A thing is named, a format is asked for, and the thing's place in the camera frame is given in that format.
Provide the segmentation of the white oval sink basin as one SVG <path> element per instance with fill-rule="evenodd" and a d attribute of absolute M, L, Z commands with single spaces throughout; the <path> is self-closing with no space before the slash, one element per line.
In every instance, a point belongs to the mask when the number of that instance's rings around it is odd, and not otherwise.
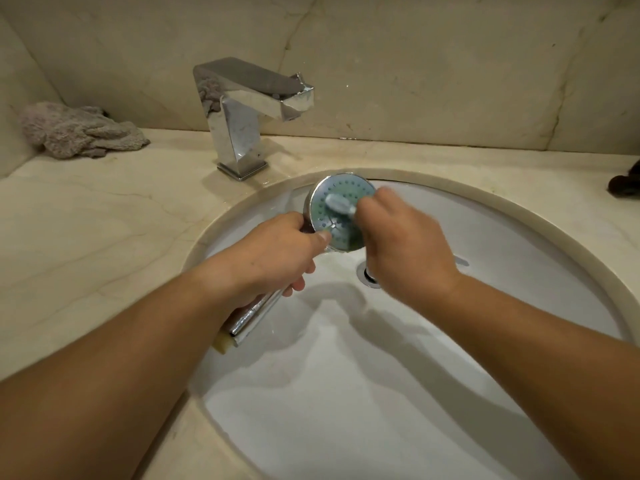
<path fill-rule="evenodd" d="M 539 234 L 459 196 L 373 180 L 441 223 L 460 271 L 631 342 L 604 291 Z M 532 421 L 446 334 L 375 287 L 365 253 L 327 253 L 239 347 L 210 350 L 190 392 L 280 480 L 577 480 Z"/>

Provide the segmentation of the chrome sink drain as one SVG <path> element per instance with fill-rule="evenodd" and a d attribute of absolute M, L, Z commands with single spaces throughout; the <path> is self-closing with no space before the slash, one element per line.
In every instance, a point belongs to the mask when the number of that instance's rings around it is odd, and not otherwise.
<path fill-rule="evenodd" d="M 356 268 L 356 276 L 359 279 L 359 281 L 367 287 L 370 287 L 372 289 L 381 288 L 378 280 L 373 276 L 372 272 L 370 272 L 366 261 L 359 263 L 359 265 Z"/>

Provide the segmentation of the chrome shower head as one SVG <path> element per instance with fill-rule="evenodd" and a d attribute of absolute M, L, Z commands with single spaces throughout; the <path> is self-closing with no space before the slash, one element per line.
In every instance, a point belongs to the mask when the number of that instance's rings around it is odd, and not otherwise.
<path fill-rule="evenodd" d="M 309 191 L 304 205 L 303 232 L 327 231 L 331 233 L 330 251 L 348 253 L 364 248 L 364 238 L 356 225 L 355 217 L 349 219 L 328 209 L 324 199 L 328 194 L 341 194 L 355 206 L 359 199 L 376 191 L 368 179 L 354 173 L 339 173 L 324 177 Z M 231 347 L 238 347 L 254 328 L 265 318 L 281 298 L 284 290 L 260 295 L 251 304 L 236 309 L 224 323 L 213 348 L 224 354 Z"/>

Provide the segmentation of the chrome square faucet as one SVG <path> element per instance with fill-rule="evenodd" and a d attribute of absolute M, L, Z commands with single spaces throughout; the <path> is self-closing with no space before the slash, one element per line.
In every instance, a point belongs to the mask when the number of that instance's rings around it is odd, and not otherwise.
<path fill-rule="evenodd" d="M 292 121 L 315 103 L 315 88 L 300 73 L 285 76 L 236 57 L 197 64 L 193 77 L 217 152 L 217 167 L 239 182 L 268 165 L 260 117 Z"/>

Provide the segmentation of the person's right hand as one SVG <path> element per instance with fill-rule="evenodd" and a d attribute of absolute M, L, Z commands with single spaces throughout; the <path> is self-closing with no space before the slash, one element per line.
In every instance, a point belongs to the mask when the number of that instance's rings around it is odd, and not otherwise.
<path fill-rule="evenodd" d="M 400 199 L 401 213 L 389 225 L 374 230 L 358 226 L 367 265 L 391 297 L 415 310 L 435 310 L 463 276 L 440 224 Z"/>

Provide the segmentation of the grey crumpled cloth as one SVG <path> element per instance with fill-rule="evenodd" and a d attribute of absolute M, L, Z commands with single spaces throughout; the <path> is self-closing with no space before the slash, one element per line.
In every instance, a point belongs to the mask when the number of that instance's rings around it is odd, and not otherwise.
<path fill-rule="evenodd" d="M 117 122 L 100 107 L 38 102 L 19 115 L 28 144 L 57 160 L 100 159 L 109 152 L 134 152 L 150 140 L 132 122 Z"/>

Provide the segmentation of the dark brown object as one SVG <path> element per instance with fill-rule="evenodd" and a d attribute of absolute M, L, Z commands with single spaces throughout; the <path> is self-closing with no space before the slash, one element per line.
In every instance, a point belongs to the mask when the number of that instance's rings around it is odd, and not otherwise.
<path fill-rule="evenodd" d="M 636 161 L 627 174 L 610 179 L 607 192 L 615 198 L 640 200 L 640 160 Z"/>

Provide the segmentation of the white toothbrush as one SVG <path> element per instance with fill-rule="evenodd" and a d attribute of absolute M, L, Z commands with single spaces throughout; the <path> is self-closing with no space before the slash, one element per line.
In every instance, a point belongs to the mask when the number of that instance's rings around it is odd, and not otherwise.
<path fill-rule="evenodd" d="M 328 209 L 336 214 L 353 219 L 356 213 L 356 206 L 349 199 L 341 194 L 331 193 L 324 199 Z"/>

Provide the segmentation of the person's left forearm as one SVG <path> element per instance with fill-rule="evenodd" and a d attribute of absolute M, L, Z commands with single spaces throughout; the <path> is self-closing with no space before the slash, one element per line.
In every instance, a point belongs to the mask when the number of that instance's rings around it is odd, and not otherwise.
<path fill-rule="evenodd" d="M 189 271 L 0 381 L 0 480 L 131 480 L 238 284 Z"/>

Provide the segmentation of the person's left hand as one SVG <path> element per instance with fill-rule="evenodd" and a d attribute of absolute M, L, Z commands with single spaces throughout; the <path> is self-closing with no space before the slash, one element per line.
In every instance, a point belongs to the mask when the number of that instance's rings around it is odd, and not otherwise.
<path fill-rule="evenodd" d="M 223 319 L 260 295 L 284 290 L 291 296 L 305 288 L 305 276 L 316 270 L 315 257 L 300 256 L 295 234 L 303 216 L 288 212 L 271 218 L 199 266 L 212 286 L 214 311 Z"/>

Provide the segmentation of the person's right forearm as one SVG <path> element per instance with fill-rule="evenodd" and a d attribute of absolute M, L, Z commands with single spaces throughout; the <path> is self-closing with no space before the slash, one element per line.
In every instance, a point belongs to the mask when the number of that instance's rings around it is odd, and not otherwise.
<path fill-rule="evenodd" d="M 389 291 L 453 339 L 587 480 L 640 480 L 640 347 L 469 276 Z"/>

